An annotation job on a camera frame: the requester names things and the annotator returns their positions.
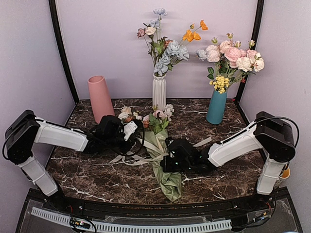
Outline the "beige ribbon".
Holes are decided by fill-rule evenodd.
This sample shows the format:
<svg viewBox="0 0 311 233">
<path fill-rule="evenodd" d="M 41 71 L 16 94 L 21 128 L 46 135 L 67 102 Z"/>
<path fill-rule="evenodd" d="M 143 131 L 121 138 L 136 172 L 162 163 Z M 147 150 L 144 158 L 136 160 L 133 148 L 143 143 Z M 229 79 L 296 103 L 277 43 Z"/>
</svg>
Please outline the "beige ribbon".
<svg viewBox="0 0 311 233">
<path fill-rule="evenodd" d="M 128 164 L 125 161 L 125 155 L 118 155 L 115 159 L 111 160 L 109 162 L 109 164 L 113 164 L 116 163 L 117 161 L 121 160 L 123 163 L 129 165 L 129 166 L 139 166 L 145 163 L 151 163 L 151 162 L 158 162 L 163 160 L 164 156 L 169 155 L 167 152 L 164 152 L 164 149 L 158 149 L 157 147 L 153 146 L 151 143 L 145 141 L 143 144 L 147 145 L 147 148 L 151 149 L 151 150 L 155 150 L 155 152 L 160 152 L 160 155 L 155 157 L 155 158 L 144 158 L 141 157 L 139 155 L 134 155 L 134 153 L 132 153 L 131 151 L 129 151 L 126 155 L 129 155 L 130 157 L 132 157 L 134 160 L 137 160 L 135 164 Z"/>
</svg>

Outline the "flower bouquet green paper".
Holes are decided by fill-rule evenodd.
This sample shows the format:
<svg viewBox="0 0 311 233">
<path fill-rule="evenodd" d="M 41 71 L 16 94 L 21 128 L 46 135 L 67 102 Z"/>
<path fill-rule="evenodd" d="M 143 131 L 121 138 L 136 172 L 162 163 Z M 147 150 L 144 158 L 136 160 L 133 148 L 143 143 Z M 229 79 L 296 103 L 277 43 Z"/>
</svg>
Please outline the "flower bouquet green paper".
<svg viewBox="0 0 311 233">
<path fill-rule="evenodd" d="M 168 138 L 167 127 L 172 120 L 173 114 L 174 106 L 167 104 L 163 111 L 154 106 L 153 112 L 144 117 L 130 107 L 125 106 L 118 116 L 124 123 L 135 119 L 143 124 L 145 134 L 142 139 L 139 139 L 139 142 L 143 144 L 151 158 L 144 159 L 131 153 L 130 156 L 137 160 L 132 165 L 152 163 L 153 172 L 160 189 L 171 202 L 178 200 L 182 196 L 181 174 L 178 172 L 164 172 L 160 163 L 164 161 L 165 156 L 169 155 L 165 140 Z"/>
</svg>

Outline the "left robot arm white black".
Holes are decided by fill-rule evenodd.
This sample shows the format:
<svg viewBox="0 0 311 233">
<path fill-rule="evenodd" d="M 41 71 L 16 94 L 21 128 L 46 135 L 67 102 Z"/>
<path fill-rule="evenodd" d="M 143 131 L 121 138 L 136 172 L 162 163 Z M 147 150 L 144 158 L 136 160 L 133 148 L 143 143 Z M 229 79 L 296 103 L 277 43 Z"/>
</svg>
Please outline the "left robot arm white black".
<svg viewBox="0 0 311 233">
<path fill-rule="evenodd" d="M 46 121 L 32 110 L 25 110 L 6 130 L 2 154 L 22 170 L 51 206 L 63 212 L 69 202 L 35 153 L 43 148 L 62 147 L 84 154 L 113 150 L 126 156 L 135 145 L 137 131 L 138 123 L 134 120 L 123 123 L 112 115 L 102 117 L 98 125 L 86 132 Z"/>
</svg>

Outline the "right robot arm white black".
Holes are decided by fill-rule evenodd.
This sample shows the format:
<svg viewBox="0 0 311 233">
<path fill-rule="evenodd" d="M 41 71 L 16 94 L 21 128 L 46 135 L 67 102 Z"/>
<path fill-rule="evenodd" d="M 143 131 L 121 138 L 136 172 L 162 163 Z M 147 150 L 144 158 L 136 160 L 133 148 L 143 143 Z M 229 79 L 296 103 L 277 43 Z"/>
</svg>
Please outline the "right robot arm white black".
<svg viewBox="0 0 311 233">
<path fill-rule="evenodd" d="M 168 155 L 160 162 L 164 172 L 206 174 L 225 163 L 254 150 L 268 153 L 260 175 L 256 194 L 248 199 L 248 207 L 259 210 L 267 202 L 277 179 L 296 154 L 299 139 L 294 138 L 292 127 L 297 124 L 286 117 L 259 112 L 256 119 L 231 137 L 197 150 L 186 139 L 166 138 Z"/>
</svg>

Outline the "pink ceramic vase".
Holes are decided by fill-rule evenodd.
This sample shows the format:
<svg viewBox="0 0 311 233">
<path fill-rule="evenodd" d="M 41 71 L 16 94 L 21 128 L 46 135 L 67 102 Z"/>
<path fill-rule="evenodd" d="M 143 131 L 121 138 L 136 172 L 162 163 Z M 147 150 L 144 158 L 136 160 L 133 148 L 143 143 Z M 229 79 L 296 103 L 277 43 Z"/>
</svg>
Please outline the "pink ceramic vase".
<svg viewBox="0 0 311 233">
<path fill-rule="evenodd" d="M 103 116 L 114 116 L 114 109 L 104 76 L 93 76 L 88 80 L 91 107 L 96 123 Z"/>
</svg>

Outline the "teal vase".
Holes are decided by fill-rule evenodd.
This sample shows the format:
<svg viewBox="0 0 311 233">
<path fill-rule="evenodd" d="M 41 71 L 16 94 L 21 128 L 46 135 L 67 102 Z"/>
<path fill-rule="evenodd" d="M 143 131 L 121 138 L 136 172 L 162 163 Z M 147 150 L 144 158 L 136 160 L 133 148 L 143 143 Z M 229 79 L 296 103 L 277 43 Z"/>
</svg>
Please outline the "teal vase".
<svg viewBox="0 0 311 233">
<path fill-rule="evenodd" d="M 213 91 L 206 117 L 207 121 L 210 124 L 218 125 L 222 122 L 225 111 L 226 99 L 226 92 L 220 94 L 218 91 Z"/>
</svg>

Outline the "white ribbed vase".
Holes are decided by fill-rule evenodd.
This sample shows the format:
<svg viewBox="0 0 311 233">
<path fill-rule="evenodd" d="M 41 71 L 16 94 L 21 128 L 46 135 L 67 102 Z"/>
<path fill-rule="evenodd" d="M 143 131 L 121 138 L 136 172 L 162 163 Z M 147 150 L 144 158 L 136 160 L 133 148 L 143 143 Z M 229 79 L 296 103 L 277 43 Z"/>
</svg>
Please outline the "white ribbed vase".
<svg viewBox="0 0 311 233">
<path fill-rule="evenodd" d="M 157 107 L 158 110 L 164 111 L 166 107 L 166 76 L 155 76 L 153 75 L 153 107 Z"/>
</svg>

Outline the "blue and orange flower arrangement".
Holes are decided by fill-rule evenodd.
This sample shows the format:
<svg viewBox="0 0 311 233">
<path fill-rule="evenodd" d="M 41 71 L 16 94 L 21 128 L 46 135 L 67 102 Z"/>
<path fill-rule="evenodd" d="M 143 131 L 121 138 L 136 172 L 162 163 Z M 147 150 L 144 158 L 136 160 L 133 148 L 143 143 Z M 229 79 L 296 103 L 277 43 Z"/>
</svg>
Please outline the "blue and orange flower arrangement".
<svg viewBox="0 0 311 233">
<path fill-rule="evenodd" d="M 207 31 L 208 26 L 201 20 L 198 27 L 191 24 L 181 40 L 171 40 L 161 35 L 162 18 L 167 15 L 166 9 L 156 8 L 153 13 L 157 15 L 157 19 L 150 20 L 149 24 L 144 23 L 144 27 L 138 29 L 137 38 L 145 41 L 154 66 L 153 75 L 164 77 L 175 65 L 190 58 L 187 45 L 201 40 L 198 30 Z"/>
</svg>

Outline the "pink peony flower arrangement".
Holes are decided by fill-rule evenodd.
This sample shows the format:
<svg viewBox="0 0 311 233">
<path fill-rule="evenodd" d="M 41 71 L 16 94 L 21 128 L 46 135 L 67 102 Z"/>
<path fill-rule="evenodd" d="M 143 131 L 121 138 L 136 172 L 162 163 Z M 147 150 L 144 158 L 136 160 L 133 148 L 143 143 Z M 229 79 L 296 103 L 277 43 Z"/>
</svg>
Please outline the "pink peony flower arrangement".
<svg viewBox="0 0 311 233">
<path fill-rule="evenodd" d="M 209 84 L 220 94 L 227 92 L 235 83 L 245 82 L 248 74 L 255 74 L 265 66 L 261 54 L 251 49 L 255 45 L 254 40 L 249 41 L 247 50 L 243 50 L 241 41 L 233 39 L 233 33 L 228 33 L 227 38 L 219 43 L 214 37 L 212 45 L 204 50 L 206 60 L 215 64 L 214 68 L 207 69 Z"/>
</svg>

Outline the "white mug yellow inside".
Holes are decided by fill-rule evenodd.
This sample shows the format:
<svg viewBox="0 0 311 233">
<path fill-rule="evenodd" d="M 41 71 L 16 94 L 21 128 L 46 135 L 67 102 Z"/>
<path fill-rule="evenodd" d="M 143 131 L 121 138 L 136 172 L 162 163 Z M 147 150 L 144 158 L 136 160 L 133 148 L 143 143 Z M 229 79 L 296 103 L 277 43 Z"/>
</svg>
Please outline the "white mug yellow inside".
<svg viewBox="0 0 311 233">
<path fill-rule="evenodd" d="M 290 176 L 290 168 L 288 167 L 287 169 L 283 170 L 280 179 L 287 179 Z"/>
</svg>

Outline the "black front table rail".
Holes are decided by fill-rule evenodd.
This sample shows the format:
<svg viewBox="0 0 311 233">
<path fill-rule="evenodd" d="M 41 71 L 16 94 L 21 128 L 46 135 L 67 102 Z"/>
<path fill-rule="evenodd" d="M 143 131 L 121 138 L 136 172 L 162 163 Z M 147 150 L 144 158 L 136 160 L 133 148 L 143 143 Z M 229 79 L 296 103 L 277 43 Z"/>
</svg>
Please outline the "black front table rail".
<svg viewBox="0 0 311 233">
<path fill-rule="evenodd" d="M 287 188 L 277 189 L 272 196 L 257 195 L 229 200 L 190 204 L 121 204 L 77 198 L 66 198 L 64 213 L 88 219 L 104 219 L 108 216 L 131 218 L 182 218 L 206 216 L 208 219 L 236 218 L 242 223 L 251 214 L 259 215 L 267 210 L 274 216 L 292 215 L 293 203 Z"/>
</svg>

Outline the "black left corner post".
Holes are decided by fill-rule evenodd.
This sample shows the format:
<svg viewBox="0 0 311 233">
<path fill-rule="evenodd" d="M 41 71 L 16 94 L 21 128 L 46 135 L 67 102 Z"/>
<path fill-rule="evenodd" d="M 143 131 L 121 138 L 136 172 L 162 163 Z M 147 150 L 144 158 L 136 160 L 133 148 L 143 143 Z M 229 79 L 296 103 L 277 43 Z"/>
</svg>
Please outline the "black left corner post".
<svg viewBox="0 0 311 233">
<path fill-rule="evenodd" d="M 56 40 L 56 44 L 58 48 L 58 53 L 61 59 L 62 67 L 65 73 L 65 77 L 66 77 L 66 80 L 69 86 L 71 96 L 73 98 L 74 103 L 77 104 L 80 101 L 80 99 L 78 97 L 78 93 L 77 93 L 77 90 L 76 90 L 76 87 L 73 81 L 72 73 L 69 67 L 69 62 L 68 62 L 68 58 L 67 58 L 66 51 L 65 51 L 60 22 L 58 18 L 56 1 L 48 0 L 48 2 L 49 2 L 50 15 L 51 15 L 51 20 L 52 20 L 54 36 L 55 36 L 55 40 Z"/>
</svg>

